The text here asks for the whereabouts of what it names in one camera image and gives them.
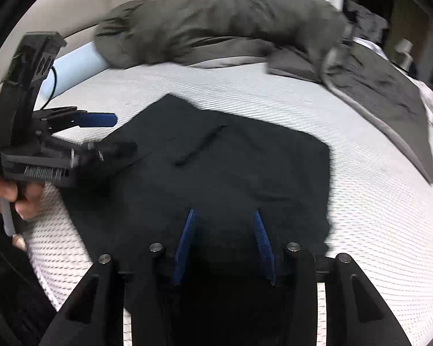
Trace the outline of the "person left hand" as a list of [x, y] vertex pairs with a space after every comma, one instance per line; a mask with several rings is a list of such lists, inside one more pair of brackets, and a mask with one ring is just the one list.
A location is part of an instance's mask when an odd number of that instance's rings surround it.
[[19, 189], [15, 182], [0, 178], [0, 198], [14, 203], [17, 214], [24, 220], [33, 219], [38, 215], [43, 193], [44, 184], [27, 183]]

